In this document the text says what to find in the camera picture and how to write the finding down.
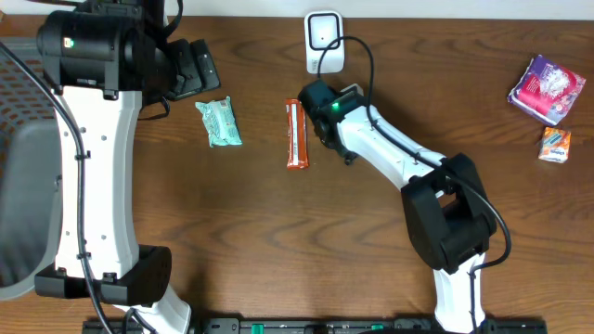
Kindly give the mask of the orange snack bar wrapper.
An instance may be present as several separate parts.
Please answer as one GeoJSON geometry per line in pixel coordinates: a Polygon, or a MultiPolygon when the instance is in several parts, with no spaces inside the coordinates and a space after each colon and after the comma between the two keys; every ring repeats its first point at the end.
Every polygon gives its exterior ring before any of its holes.
{"type": "Polygon", "coordinates": [[[306,113],[296,98],[287,98],[285,107],[288,116],[288,170],[305,169],[309,166],[307,152],[306,113]]]}

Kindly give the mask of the mint green snack packet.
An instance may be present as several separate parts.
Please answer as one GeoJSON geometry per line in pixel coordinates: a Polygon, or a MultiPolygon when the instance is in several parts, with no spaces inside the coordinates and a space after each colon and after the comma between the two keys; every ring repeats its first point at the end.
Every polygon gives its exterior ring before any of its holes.
{"type": "Polygon", "coordinates": [[[208,103],[196,102],[195,107],[202,115],[211,148],[242,145],[230,96],[208,103]]]}

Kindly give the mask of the purple red noodle packet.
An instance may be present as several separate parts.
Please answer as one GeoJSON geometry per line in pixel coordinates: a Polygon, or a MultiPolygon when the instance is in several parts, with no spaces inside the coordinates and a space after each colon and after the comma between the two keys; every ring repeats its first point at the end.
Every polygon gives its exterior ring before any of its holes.
{"type": "Polygon", "coordinates": [[[556,126],[569,114],[586,82],[574,71],[537,55],[507,100],[547,126],[556,126]]]}

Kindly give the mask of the small orange snack box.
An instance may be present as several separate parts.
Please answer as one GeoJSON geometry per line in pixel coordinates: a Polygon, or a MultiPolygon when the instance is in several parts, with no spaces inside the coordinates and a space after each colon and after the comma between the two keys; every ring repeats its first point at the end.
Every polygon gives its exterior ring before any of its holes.
{"type": "Polygon", "coordinates": [[[538,158],[542,161],[565,163],[569,158],[571,133],[563,129],[546,127],[538,158]]]}

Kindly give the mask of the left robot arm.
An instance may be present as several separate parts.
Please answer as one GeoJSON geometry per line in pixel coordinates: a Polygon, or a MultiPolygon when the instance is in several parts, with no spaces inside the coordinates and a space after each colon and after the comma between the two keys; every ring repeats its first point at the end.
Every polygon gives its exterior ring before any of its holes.
{"type": "Polygon", "coordinates": [[[170,284],[172,253],[141,245],[133,223],[140,111],[220,84],[202,40],[173,40],[162,1],[85,1],[49,14],[37,33],[58,115],[61,232],[37,294],[112,305],[147,333],[187,333],[192,310],[170,284]]]}

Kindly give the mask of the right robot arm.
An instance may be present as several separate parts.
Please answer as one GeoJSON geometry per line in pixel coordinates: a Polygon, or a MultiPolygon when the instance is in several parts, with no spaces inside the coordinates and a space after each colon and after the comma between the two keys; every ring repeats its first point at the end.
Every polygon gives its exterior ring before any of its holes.
{"type": "Polygon", "coordinates": [[[321,143],[347,163],[362,158],[399,191],[409,240],[433,270],[436,322],[470,333],[485,320],[480,275],[495,215],[471,159],[448,158],[389,124],[353,84],[336,91],[321,80],[298,95],[321,143]]]}

